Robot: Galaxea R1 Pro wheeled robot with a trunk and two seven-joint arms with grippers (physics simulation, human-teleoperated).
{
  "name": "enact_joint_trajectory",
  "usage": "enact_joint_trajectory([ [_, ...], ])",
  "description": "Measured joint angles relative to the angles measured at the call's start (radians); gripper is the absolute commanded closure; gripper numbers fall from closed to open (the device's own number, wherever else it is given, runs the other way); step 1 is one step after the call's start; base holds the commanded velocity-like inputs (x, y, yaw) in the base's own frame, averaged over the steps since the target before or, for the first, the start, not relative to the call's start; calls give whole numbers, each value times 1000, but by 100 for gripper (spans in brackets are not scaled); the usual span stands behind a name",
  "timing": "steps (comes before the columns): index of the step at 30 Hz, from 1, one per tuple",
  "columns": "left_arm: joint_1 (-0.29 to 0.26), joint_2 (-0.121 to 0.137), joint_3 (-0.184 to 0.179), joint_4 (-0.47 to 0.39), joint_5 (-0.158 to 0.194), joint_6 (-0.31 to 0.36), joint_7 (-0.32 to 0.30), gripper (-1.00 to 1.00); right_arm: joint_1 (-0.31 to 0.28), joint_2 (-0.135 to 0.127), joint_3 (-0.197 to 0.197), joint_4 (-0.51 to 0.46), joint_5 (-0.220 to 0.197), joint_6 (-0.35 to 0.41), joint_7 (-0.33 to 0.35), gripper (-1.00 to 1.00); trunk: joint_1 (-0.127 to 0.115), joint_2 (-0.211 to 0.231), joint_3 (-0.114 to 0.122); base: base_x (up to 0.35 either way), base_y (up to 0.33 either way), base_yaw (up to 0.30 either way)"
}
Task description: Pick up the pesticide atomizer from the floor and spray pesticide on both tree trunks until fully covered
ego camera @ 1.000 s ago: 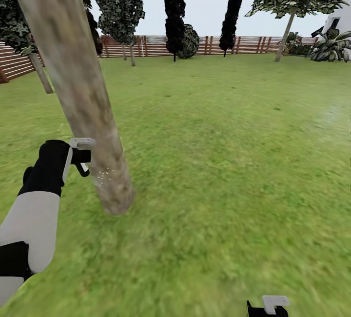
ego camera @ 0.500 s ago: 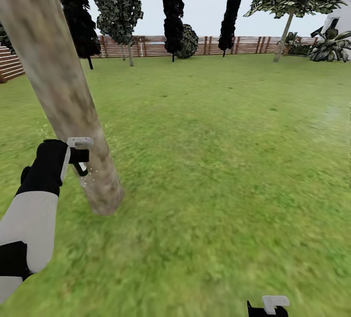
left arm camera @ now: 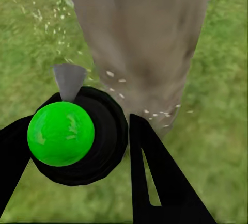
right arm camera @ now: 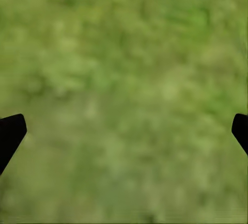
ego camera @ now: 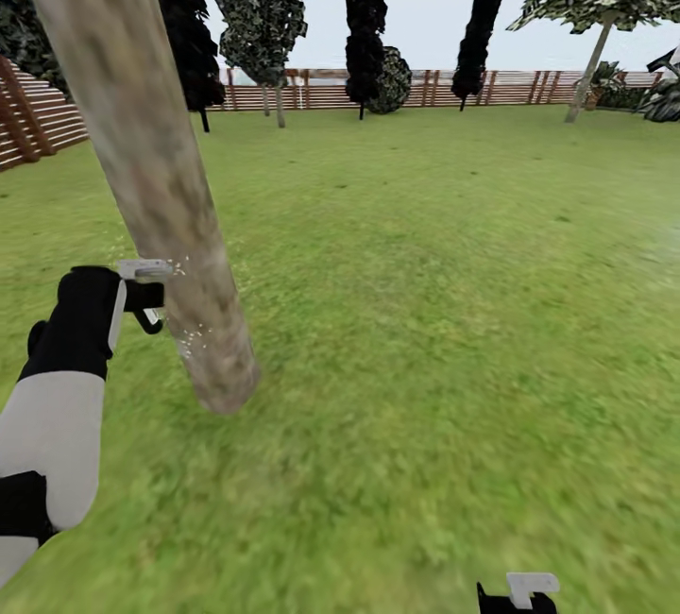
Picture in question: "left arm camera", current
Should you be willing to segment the pesticide atomizer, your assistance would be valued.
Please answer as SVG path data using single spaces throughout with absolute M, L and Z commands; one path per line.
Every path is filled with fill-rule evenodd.
M 53 182 L 87 185 L 123 160 L 129 123 L 104 90 L 83 87 L 89 70 L 73 63 L 52 68 L 59 92 L 42 104 L 27 130 L 30 157 Z

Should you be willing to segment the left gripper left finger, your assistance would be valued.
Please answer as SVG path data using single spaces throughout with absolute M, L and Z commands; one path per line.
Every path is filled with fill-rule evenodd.
M 0 130 L 0 217 L 31 159 L 27 130 L 33 116 L 20 118 Z

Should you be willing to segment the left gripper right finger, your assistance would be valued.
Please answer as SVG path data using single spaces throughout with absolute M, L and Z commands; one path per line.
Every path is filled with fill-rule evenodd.
M 217 224 L 148 121 L 130 114 L 133 224 Z M 142 149 L 162 206 L 149 202 Z

